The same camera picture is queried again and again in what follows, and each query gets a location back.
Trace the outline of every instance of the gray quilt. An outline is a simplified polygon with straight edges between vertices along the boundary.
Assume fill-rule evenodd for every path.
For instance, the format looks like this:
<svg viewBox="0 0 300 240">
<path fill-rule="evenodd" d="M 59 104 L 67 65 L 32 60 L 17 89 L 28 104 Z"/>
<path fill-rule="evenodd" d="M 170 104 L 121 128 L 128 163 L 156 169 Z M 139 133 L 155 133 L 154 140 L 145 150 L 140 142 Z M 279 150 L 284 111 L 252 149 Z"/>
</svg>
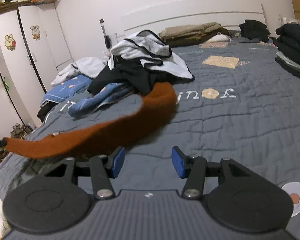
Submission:
<svg viewBox="0 0 300 240">
<path fill-rule="evenodd" d="M 121 173 L 112 181 L 117 193 L 120 189 L 181 191 L 185 180 L 178 178 L 172 165 L 173 146 L 213 162 L 230 157 L 279 187 L 300 182 L 300 79 L 274 61 L 277 49 L 272 46 L 230 42 L 222 47 L 173 49 L 196 80 L 174 85 L 179 103 L 173 120 L 126 152 Z M 69 100 L 75 102 L 86 95 Z M 132 95 L 80 119 L 71 118 L 65 104 L 56 106 L 28 139 L 130 114 L 139 108 L 141 99 Z M 29 160 L 10 154 L 0 165 L 1 199 L 57 160 Z M 205 193 L 217 183 L 207 180 Z M 87 178 L 81 178 L 80 184 L 91 189 Z M 298 194 L 300 184 L 295 185 Z M 300 208 L 300 202 L 294 206 Z M 300 213 L 291 218 L 287 229 L 300 239 Z"/>
</svg>

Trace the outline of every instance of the folded dark sweater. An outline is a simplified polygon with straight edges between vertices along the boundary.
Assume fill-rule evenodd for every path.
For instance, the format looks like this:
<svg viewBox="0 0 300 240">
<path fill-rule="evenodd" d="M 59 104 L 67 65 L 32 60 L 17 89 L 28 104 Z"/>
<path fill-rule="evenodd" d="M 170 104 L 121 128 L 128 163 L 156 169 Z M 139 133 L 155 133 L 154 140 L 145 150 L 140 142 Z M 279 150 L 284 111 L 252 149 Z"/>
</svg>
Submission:
<svg viewBox="0 0 300 240">
<path fill-rule="evenodd" d="M 295 68 L 293 66 L 288 65 L 287 63 L 283 62 L 282 59 L 280 59 L 279 57 L 276 57 L 274 59 L 283 69 L 285 69 L 286 71 L 288 71 L 289 73 L 291 73 L 292 75 L 300 78 L 300 70 L 298 68 Z"/>
<path fill-rule="evenodd" d="M 239 25 L 241 29 L 241 36 L 250 40 L 259 38 L 263 42 L 268 42 L 268 35 L 270 32 L 267 29 L 267 25 L 255 20 L 245 20 L 244 24 Z"/>
<path fill-rule="evenodd" d="M 286 57 L 293 60 L 295 63 L 300 64 L 300 52 L 294 50 L 287 45 L 279 42 L 278 40 L 274 40 L 273 44 L 278 47 L 278 50 L 281 51 Z"/>
<path fill-rule="evenodd" d="M 280 36 L 278 42 L 284 43 L 288 47 L 295 49 L 300 52 L 300 44 L 292 38 L 286 36 Z"/>
<path fill-rule="evenodd" d="M 275 32 L 280 36 L 292 38 L 300 44 L 300 25 L 298 24 L 286 23 L 276 29 Z"/>
</svg>

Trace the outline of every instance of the white headboard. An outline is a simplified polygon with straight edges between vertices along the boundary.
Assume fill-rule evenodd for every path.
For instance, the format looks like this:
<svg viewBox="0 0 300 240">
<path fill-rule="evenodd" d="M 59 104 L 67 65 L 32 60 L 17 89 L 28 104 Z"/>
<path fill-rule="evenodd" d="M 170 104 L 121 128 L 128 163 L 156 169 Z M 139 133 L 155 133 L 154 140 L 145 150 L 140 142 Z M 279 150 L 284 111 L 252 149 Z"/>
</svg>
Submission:
<svg viewBox="0 0 300 240">
<path fill-rule="evenodd" d="M 144 29 L 159 33 L 166 27 L 219 22 L 239 30 L 246 19 L 265 22 L 260 0 L 182 0 L 136 11 L 121 17 L 125 35 Z"/>
</svg>

